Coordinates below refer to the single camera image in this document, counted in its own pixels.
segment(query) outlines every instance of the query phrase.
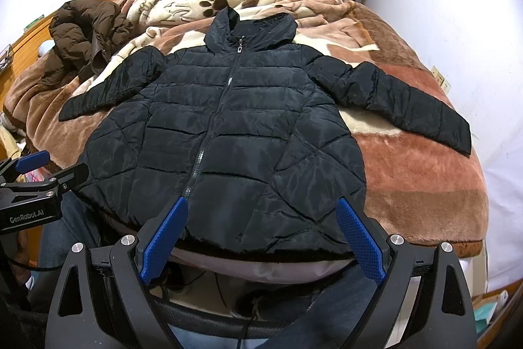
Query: screw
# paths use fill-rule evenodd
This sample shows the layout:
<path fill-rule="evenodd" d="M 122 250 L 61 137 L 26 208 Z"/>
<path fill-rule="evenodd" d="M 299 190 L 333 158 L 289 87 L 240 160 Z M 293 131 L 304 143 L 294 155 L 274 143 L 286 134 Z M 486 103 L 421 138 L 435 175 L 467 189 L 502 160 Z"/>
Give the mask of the screw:
<path fill-rule="evenodd" d="M 124 236 L 122 237 L 121 242 L 124 246 L 130 246 L 132 243 L 134 243 L 134 240 L 134 236 Z"/>
<path fill-rule="evenodd" d="M 71 250 L 74 253 L 80 253 L 84 249 L 84 245 L 82 243 L 75 243 L 73 244 L 73 247 L 71 247 Z"/>
<path fill-rule="evenodd" d="M 391 243 L 395 244 L 396 246 L 401 246 L 405 240 L 402 236 L 399 236 L 398 234 L 392 234 L 391 235 Z"/>
<path fill-rule="evenodd" d="M 452 244 L 447 243 L 446 241 L 444 241 L 441 244 L 441 248 L 443 249 L 444 252 L 451 252 L 452 251 Z"/>

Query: black puffer jacket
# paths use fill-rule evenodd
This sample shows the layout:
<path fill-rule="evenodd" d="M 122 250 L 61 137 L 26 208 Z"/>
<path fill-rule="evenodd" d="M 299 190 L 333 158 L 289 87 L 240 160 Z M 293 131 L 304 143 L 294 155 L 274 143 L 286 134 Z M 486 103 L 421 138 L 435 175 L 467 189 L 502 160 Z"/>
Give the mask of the black puffer jacket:
<path fill-rule="evenodd" d="M 240 21 L 226 9 L 206 46 L 143 48 L 68 101 L 60 120 L 119 104 L 79 159 L 91 170 L 82 195 L 137 225 L 187 197 L 185 249 L 332 259 L 348 252 L 336 200 L 365 199 L 362 154 L 336 104 L 470 154 L 469 125 L 444 103 L 369 62 L 294 44 L 295 31 L 285 13 Z"/>

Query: wooden bed frame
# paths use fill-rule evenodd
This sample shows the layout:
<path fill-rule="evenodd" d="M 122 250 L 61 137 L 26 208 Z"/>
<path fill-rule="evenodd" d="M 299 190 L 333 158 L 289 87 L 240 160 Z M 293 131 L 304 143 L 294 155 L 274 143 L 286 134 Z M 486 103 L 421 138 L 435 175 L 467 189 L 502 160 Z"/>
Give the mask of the wooden bed frame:
<path fill-rule="evenodd" d="M 53 16 L 54 13 L 38 21 L 11 45 L 13 52 L 12 64 L 0 75 L 0 105 L 2 105 L 2 107 L 4 105 L 4 98 L 15 79 L 38 59 L 38 48 L 42 42 L 52 39 L 49 34 L 49 24 Z M 6 150 L 3 144 L 0 143 L 0 159 L 5 159 L 6 157 Z M 29 262 L 31 265 L 36 266 L 42 227 L 31 228 L 28 232 Z"/>

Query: paw print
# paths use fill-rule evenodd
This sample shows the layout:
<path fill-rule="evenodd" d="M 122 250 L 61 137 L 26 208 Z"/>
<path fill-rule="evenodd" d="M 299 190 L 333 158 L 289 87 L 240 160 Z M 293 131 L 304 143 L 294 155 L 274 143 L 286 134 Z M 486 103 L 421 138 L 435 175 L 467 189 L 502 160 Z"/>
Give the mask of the paw print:
<path fill-rule="evenodd" d="M 203 11 L 203 16 L 209 18 L 214 17 L 216 14 L 218 14 L 218 11 L 228 7 L 228 2 L 227 0 L 206 0 L 200 2 L 200 6 L 209 7 Z"/>

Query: brown blanket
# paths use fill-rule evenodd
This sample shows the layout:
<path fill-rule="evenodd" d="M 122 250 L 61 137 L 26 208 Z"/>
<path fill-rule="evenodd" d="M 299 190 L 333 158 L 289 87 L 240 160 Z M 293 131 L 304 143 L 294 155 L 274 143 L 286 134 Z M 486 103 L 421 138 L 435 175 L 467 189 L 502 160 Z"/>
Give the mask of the brown blanket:
<path fill-rule="evenodd" d="M 94 82 L 80 87 L 75 78 L 53 90 L 43 88 L 37 84 L 44 61 L 39 60 L 13 84 L 4 111 L 26 129 L 33 149 L 47 149 L 56 165 L 70 166 L 108 112 L 58 122 L 65 101 L 103 81 L 145 45 L 165 54 L 203 45 L 212 17 L 226 5 L 236 8 L 241 19 L 287 11 L 299 26 L 295 42 L 353 65 L 372 61 L 450 105 L 406 42 L 368 8 L 349 0 L 126 0 L 122 10 L 145 32 L 124 47 Z M 460 257 L 479 254 L 487 227 L 487 196 L 475 153 L 464 157 L 369 112 L 341 109 L 341 114 L 362 149 L 367 215 L 412 243 L 449 241 Z"/>

